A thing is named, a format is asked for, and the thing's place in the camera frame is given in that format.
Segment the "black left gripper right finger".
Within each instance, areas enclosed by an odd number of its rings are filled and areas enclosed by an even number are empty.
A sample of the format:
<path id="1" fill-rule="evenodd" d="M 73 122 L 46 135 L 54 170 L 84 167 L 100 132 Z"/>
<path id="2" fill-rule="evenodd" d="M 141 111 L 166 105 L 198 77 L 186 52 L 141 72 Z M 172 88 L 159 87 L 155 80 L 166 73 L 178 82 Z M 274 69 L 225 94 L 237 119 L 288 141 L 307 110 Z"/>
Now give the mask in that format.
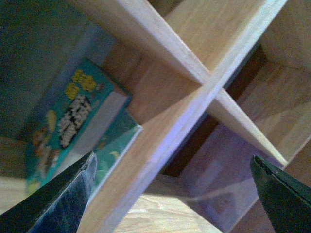
<path id="1" fill-rule="evenodd" d="M 259 200 L 276 233 L 311 231 L 311 188 L 260 156 L 250 162 Z"/>

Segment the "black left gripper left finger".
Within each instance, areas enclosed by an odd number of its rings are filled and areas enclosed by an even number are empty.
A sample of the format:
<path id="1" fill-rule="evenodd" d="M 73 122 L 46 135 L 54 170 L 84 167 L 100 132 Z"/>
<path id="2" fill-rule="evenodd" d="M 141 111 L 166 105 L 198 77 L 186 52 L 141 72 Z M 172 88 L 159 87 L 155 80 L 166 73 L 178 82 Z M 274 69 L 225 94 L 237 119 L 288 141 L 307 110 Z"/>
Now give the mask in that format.
<path id="1" fill-rule="evenodd" d="M 2 233 L 75 233 L 91 196 L 97 169 L 89 152 L 0 216 Z"/>

